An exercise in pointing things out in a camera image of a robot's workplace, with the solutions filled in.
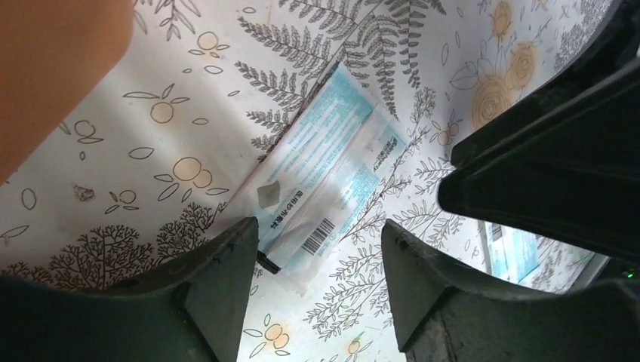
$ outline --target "white paper surface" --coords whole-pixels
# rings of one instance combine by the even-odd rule
[[[101,289],[204,243],[340,61],[397,116],[408,146],[305,296],[256,267],[238,360],[387,362],[405,356],[382,267],[384,220],[485,270],[476,220],[435,202],[451,148],[559,72],[609,1],[134,4],[125,58],[0,188],[0,270]],[[566,290],[587,254],[541,240],[540,267],[522,283]]]

